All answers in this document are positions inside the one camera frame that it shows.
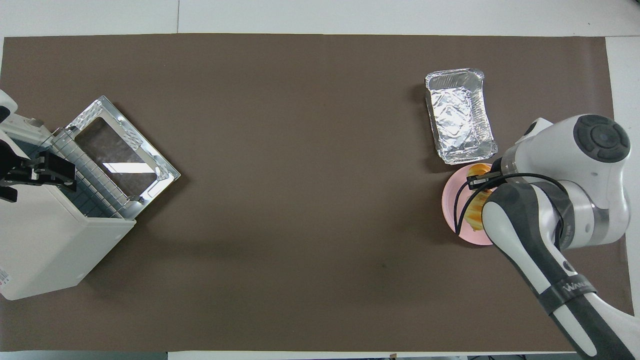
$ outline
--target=robotic arm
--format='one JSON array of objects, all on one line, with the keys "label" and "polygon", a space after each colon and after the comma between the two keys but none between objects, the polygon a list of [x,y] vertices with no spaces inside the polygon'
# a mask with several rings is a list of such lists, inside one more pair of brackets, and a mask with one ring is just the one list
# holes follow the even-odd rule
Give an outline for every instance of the robotic arm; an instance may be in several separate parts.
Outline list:
[{"label": "robotic arm", "polygon": [[[0,124],[5,120],[19,121],[22,117],[15,114],[17,108],[15,101],[0,90]],[[23,158],[0,140],[0,199],[16,202],[18,191],[11,186],[20,184],[48,184],[75,191],[76,166],[49,151],[40,151],[33,159]]]},{"label": "robotic arm", "polygon": [[605,117],[581,115],[554,125],[538,119],[492,173],[540,174],[564,189],[511,177],[483,208],[491,241],[584,359],[640,359],[640,320],[600,299],[560,252],[624,234],[629,209],[622,168],[629,152],[625,131]]}]

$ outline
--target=white table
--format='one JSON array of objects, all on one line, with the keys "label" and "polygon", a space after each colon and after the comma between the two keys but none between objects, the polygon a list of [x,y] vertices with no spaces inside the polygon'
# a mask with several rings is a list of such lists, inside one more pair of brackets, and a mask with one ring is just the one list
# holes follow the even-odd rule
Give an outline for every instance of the white table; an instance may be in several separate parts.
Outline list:
[{"label": "white table", "polygon": [[[614,118],[632,139],[640,139],[636,120],[640,116],[640,4],[633,0],[4,0],[0,14],[0,59],[4,37],[26,36],[323,33],[607,37]],[[633,156],[627,164],[627,190],[634,207],[640,204],[640,189],[631,187],[630,178],[640,174],[640,161]],[[627,256],[640,259],[638,221],[632,221],[627,231]],[[640,313],[639,262],[629,261],[629,274],[634,309]],[[171,353],[170,359],[388,357],[393,351],[181,352]],[[399,357],[446,355],[452,354],[398,353]]]}]

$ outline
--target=croissant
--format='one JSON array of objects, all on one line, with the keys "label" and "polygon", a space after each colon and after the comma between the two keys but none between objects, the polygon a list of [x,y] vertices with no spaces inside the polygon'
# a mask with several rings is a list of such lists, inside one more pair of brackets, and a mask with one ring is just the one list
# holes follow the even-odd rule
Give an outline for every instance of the croissant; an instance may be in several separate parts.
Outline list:
[{"label": "croissant", "polygon": [[[487,164],[474,164],[467,172],[467,176],[476,176],[486,174],[491,170]],[[474,231],[484,230],[482,225],[482,208],[491,195],[491,190],[483,190],[474,197],[465,212],[465,220],[471,225]]]}]

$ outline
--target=black cable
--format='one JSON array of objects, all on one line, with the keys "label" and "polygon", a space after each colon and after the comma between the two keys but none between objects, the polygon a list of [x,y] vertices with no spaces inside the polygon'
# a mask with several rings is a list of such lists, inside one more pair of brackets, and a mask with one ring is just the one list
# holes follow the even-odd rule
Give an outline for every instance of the black cable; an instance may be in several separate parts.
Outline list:
[{"label": "black cable", "polygon": [[460,187],[460,189],[458,189],[458,193],[456,194],[456,200],[454,200],[453,202],[453,229],[456,229],[456,226],[458,224],[458,201],[460,200],[460,194],[462,193],[462,190],[465,189],[465,187],[467,185],[469,185],[471,181],[467,180],[465,181],[464,184],[462,184],[462,186]]},{"label": "black cable", "polygon": [[495,184],[497,181],[509,179],[511,177],[535,177],[537,179],[547,180],[548,182],[556,185],[563,193],[567,193],[566,189],[561,183],[559,183],[557,180],[546,175],[533,174],[530,172],[521,172],[516,174],[507,174],[507,175],[494,177],[493,179],[490,179],[486,183],[482,184],[482,186],[476,189],[476,191],[467,199],[467,202],[462,207],[462,211],[460,212],[460,218],[458,219],[458,222],[455,223],[456,235],[460,235],[460,231],[462,230],[462,221],[464,220],[464,214],[467,211],[469,204],[471,204],[471,201],[476,197],[476,195],[481,193],[483,190],[491,188],[492,185]]}]

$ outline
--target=sticker label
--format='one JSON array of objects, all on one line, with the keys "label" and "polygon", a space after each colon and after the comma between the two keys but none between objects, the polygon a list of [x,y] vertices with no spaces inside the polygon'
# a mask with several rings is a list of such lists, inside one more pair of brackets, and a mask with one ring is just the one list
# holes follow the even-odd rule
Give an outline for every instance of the sticker label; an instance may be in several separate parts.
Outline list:
[{"label": "sticker label", "polygon": [[11,277],[9,274],[3,269],[0,268],[0,289],[4,288],[11,281]]}]

